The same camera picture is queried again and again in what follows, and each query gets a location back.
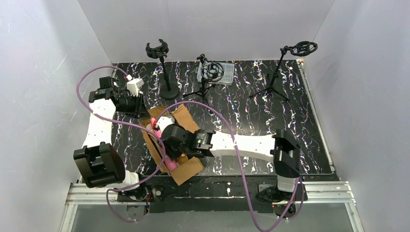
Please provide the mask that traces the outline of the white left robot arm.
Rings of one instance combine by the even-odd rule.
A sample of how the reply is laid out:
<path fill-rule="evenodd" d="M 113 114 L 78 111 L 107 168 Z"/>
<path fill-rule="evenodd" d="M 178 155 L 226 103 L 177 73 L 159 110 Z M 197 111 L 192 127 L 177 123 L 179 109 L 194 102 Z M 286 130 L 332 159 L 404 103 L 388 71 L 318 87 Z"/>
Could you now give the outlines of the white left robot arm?
<path fill-rule="evenodd" d="M 92 113 L 87 135 L 82 148 L 73 153 L 75 164 L 89 188 L 130 191 L 139 187 L 139 175 L 126 170 L 112 146 L 111 120 L 116 112 L 133 118 L 150 118 L 140 90 L 144 81 L 130 76 L 126 80 L 126 88 L 120 90 L 114 78 L 102 77 L 99 79 L 100 87 L 89 94 Z"/>

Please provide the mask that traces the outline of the pink microphone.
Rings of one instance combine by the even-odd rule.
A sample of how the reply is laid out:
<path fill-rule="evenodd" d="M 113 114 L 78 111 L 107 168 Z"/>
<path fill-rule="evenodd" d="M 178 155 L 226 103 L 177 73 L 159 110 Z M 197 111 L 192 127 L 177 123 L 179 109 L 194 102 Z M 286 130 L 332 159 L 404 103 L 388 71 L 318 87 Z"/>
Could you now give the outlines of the pink microphone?
<path fill-rule="evenodd" d="M 150 119 L 150 124 L 151 124 L 151 127 L 152 127 L 152 131 L 153 131 L 159 138 L 161 138 L 162 132 L 161 132 L 160 126 L 159 126 L 158 123 L 157 123 L 157 120 L 156 120 L 155 118 L 151 118 L 151 119 Z M 167 156 L 166 154 L 163 155 L 163 157 L 164 157 L 165 166 L 167 167 L 167 169 L 168 169 L 169 171 L 173 171 L 174 169 L 177 168 L 177 162 L 176 162 L 175 160 L 170 159 L 170 157 Z"/>

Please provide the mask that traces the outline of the brown cardboard box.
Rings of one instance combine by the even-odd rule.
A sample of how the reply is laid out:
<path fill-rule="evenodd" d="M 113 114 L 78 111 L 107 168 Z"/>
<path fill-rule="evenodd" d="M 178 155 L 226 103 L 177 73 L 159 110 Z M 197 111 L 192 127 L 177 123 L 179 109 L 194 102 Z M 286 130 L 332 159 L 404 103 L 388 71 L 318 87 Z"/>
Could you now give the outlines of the brown cardboard box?
<path fill-rule="evenodd" d="M 165 106 L 157 106 L 148 110 L 151 117 L 159 118 L 160 114 L 165 111 L 164 116 L 170 115 L 173 116 L 176 120 L 176 123 L 181 125 L 184 129 L 195 132 L 199 129 L 198 125 L 192 118 L 187 107 L 185 105 L 180 105 L 174 111 L 167 110 Z M 151 154 L 151 157 L 154 159 L 157 165 L 160 164 L 162 160 L 162 149 L 157 143 L 155 137 L 152 134 L 142 130 L 141 131 L 143 138 L 147 144 L 148 150 Z M 177 159 L 178 167 L 170 171 L 167 169 L 166 165 L 163 165 L 160 168 L 160 171 L 163 173 L 169 173 L 177 185 L 183 184 L 185 181 L 191 177 L 198 174 L 201 170 L 204 169 L 203 164 L 198 158 L 188 158 L 182 157 Z"/>

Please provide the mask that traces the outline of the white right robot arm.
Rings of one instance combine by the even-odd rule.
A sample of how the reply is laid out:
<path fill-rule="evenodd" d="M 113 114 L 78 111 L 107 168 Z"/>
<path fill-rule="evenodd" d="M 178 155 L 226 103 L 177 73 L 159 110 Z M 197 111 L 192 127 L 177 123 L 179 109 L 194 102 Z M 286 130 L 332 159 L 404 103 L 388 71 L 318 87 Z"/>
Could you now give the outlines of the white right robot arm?
<path fill-rule="evenodd" d="M 301 147 L 285 130 L 274 135 L 235 135 L 215 130 L 190 132 L 177 124 L 168 125 L 161 133 L 166 155 L 177 159 L 241 156 L 271 162 L 278 176 L 277 188 L 292 192 L 300 177 Z"/>

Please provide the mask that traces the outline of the black round-base microphone stand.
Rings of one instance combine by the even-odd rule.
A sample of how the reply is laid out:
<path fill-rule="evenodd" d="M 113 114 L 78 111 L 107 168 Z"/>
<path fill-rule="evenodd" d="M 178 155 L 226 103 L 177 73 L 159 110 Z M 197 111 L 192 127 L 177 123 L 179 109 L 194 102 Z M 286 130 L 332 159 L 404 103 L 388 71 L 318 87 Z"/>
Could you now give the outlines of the black round-base microphone stand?
<path fill-rule="evenodd" d="M 150 43 L 147 43 L 146 54 L 149 58 L 160 60 L 164 79 L 164 85 L 160 87 L 160 96 L 167 101 L 171 101 L 179 96 L 180 89 L 176 83 L 170 81 L 169 73 L 166 70 L 164 58 L 167 57 L 169 52 L 168 44 L 163 39 L 159 39 L 159 42 L 160 46 L 154 48 L 150 46 Z"/>

